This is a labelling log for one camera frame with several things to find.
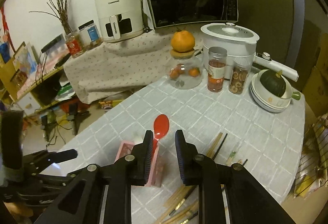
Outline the dark green pumpkin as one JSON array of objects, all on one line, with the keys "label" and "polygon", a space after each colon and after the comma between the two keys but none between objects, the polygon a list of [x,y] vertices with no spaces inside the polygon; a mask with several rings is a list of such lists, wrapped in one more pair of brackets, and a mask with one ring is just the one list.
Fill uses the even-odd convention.
[{"label": "dark green pumpkin", "polygon": [[278,72],[265,71],[260,77],[260,82],[266,90],[277,97],[281,97],[286,91],[286,82],[282,78],[282,70]]}]

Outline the glass jar with cork lid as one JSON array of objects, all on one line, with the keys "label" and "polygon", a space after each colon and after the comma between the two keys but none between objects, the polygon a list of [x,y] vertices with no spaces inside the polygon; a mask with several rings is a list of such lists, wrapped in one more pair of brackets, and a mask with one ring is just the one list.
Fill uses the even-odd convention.
[{"label": "glass jar with cork lid", "polygon": [[178,52],[171,49],[170,55],[165,65],[168,83],[181,90],[199,86],[202,81],[202,63],[195,56],[195,50]]}]

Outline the black chopstick gold tip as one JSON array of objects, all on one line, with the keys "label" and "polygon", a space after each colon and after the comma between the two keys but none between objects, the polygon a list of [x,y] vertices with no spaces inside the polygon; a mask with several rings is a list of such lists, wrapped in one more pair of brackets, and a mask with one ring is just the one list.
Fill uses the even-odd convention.
[{"label": "black chopstick gold tip", "polygon": [[193,191],[196,189],[196,186],[190,186],[188,189],[188,192],[184,195],[182,200],[177,204],[177,206],[169,213],[169,216],[173,216],[180,207],[186,202],[186,200],[190,197],[190,195],[193,193]]}]

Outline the paper-wrapped chopsticks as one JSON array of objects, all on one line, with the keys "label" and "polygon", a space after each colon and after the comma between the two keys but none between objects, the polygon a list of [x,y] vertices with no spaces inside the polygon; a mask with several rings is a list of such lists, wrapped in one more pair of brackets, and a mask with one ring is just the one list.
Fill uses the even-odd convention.
[{"label": "paper-wrapped chopsticks", "polygon": [[243,162],[243,159],[240,157],[240,155],[238,154],[240,148],[241,148],[242,142],[237,143],[233,150],[231,151],[231,153],[229,154],[225,165],[227,166],[231,166],[234,163],[239,163],[241,164]]}]

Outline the white electric cooking pot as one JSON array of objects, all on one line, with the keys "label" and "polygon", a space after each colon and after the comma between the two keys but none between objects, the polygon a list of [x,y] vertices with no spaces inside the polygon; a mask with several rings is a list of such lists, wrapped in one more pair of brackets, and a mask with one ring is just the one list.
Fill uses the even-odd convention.
[{"label": "white electric cooking pot", "polygon": [[226,49],[226,74],[225,78],[230,79],[234,61],[239,58],[256,63],[273,71],[282,71],[283,76],[296,82],[298,72],[282,63],[271,59],[267,52],[262,54],[256,51],[256,45],[260,37],[250,29],[233,23],[211,23],[201,27],[203,42],[203,64],[208,68],[209,49],[211,47],[221,47]]}]

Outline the white air fryer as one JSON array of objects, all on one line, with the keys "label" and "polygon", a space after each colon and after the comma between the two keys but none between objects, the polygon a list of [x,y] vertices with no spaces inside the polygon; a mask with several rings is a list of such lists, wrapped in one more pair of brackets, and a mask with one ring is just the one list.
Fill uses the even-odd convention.
[{"label": "white air fryer", "polygon": [[118,42],[144,32],[141,0],[95,0],[103,41]]}]

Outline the dried twig bouquet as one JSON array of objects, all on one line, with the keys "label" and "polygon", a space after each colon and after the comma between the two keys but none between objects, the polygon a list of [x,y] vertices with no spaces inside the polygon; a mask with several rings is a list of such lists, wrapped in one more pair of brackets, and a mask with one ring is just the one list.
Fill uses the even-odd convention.
[{"label": "dried twig bouquet", "polygon": [[47,0],[46,4],[50,8],[50,12],[32,10],[30,13],[40,13],[53,16],[59,20],[66,35],[69,35],[71,32],[73,32],[69,24],[69,0]]}]

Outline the dark grey refrigerator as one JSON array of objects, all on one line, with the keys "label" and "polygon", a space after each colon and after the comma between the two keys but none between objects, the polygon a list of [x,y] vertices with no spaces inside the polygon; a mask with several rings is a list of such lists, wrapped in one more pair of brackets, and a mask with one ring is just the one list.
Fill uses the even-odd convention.
[{"label": "dark grey refrigerator", "polygon": [[258,53],[267,52],[295,69],[294,87],[303,90],[327,34],[327,4],[323,0],[238,0],[238,25],[256,32]]}]

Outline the orange tangerine on jar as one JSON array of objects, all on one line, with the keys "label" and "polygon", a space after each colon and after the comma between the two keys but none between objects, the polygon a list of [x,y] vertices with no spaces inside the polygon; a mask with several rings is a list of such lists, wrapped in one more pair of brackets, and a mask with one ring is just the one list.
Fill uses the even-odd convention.
[{"label": "orange tangerine on jar", "polygon": [[177,31],[171,39],[171,46],[177,52],[188,52],[195,47],[195,38],[189,31]]}]

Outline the light wooden chopstick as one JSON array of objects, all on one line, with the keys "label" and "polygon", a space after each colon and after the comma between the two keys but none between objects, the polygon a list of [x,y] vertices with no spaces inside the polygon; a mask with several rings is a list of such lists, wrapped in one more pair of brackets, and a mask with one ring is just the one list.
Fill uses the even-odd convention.
[{"label": "light wooden chopstick", "polygon": [[215,147],[216,147],[217,144],[219,143],[221,137],[222,137],[222,133],[220,132],[220,133],[216,136],[216,138],[214,139],[214,141],[212,142],[210,148],[208,149],[207,154],[206,154],[207,157],[210,157],[210,158],[213,157]]}]

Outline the stack of white plates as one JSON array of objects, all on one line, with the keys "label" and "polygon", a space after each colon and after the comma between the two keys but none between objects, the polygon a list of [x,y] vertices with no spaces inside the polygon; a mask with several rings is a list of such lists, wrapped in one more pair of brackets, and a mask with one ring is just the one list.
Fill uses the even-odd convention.
[{"label": "stack of white plates", "polygon": [[291,102],[293,93],[290,83],[283,77],[286,82],[286,91],[282,97],[277,97],[266,90],[260,82],[260,76],[266,70],[254,74],[250,83],[250,92],[256,103],[271,113],[280,113],[287,109]]}]

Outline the white plastic spoon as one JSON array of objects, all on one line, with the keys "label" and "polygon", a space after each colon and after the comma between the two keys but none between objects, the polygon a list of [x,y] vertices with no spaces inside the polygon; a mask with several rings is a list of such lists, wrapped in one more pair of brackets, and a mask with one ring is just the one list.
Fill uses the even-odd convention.
[{"label": "white plastic spoon", "polygon": [[133,139],[135,145],[143,143],[143,140],[144,140],[144,137],[143,136],[138,136],[138,135],[135,136],[134,139]]}]

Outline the jar with red label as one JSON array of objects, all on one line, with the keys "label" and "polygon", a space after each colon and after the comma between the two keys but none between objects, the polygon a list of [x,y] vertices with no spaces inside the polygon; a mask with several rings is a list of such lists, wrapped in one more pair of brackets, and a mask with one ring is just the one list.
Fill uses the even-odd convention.
[{"label": "jar with red label", "polygon": [[69,50],[70,55],[76,58],[85,52],[84,46],[82,44],[80,34],[78,31],[73,31],[66,35],[66,46]]}]

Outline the red plastic spoon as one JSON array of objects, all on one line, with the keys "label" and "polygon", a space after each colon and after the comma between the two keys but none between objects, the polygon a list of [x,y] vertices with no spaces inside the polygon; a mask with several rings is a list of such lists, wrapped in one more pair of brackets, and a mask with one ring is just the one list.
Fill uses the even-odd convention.
[{"label": "red plastic spoon", "polygon": [[153,152],[155,152],[159,140],[167,135],[169,129],[168,117],[165,114],[158,115],[153,123]]}]

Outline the red snack jar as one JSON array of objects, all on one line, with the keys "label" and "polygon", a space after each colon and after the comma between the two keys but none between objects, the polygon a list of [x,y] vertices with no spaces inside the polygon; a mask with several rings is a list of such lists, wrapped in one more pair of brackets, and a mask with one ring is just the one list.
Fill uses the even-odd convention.
[{"label": "red snack jar", "polygon": [[207,88],[212,92],[220,92],[225,80],[227,50],[211,47],[208,50],[208,82]]}]

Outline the jar with blue label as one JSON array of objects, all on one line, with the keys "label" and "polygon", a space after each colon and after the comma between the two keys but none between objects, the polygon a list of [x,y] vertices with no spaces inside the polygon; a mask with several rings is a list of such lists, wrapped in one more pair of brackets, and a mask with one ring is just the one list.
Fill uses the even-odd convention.
[{"label": "jar with blue label", "polygon": [[93,20],[90,20],[78,27],[82,44],[86,50],[91,50],[102,44],[98,28]]}]

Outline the pink perforated utensil holder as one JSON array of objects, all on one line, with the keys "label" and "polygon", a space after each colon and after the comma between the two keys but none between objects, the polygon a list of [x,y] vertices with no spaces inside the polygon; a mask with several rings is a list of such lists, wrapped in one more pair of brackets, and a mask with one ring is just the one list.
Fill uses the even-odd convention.
[{"label": "pink perforated utensil holder", "polygon": [[[115,161],[129,155],[134,147],[134,142],[123,140],[118,148]],[[146,187],[161,187],[164,161],[159,154],[160,145],[158,144],[151,161],[151,169]]]}]

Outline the floral cloth on cabinet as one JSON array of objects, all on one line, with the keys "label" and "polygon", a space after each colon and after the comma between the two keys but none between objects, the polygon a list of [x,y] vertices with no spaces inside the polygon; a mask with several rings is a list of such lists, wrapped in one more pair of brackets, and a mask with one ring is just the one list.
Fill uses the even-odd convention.
[{"label": "floral cloth on cabinet", "polygon": [[81,102],[90,104],[132,88],[149,85],[173,67],[171,39],[175,27],[151,30],[115,43],[103,42],[64,64]]}]

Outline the grey checked tablecloth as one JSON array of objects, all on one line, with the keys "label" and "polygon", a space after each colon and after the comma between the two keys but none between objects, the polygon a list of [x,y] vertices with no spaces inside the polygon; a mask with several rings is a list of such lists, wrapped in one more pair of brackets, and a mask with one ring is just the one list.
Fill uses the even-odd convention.
[{"label": "grey checked tablecloth", "polygon": [[165,211],[163,204],[182,185],[175,149],[177,130],[182,130],[186,141],[202,154],[220,132],[220,143],[227,133],[215,160],[223,165],[234,146],[242,142],[238,154],[246,169],[277,202],[285,200],[300,162],[304,99],[292,100],[286,110],[274,114],[259,107],[248,88],[240,95],[232,94],[227,87],[214,93],[207,89],[206,80],[189,90],[173,88],[165,78],[144,87],[65,145],[65,149],[77,150],[75,159],[51,165],[45,173],[64,176],[89,164],[112,164],[121,141],[144,136],[160,114],[170,121],[169,133],[159,142],[164,161],[162,184],[132,189],[133,223],[154,223]]}]

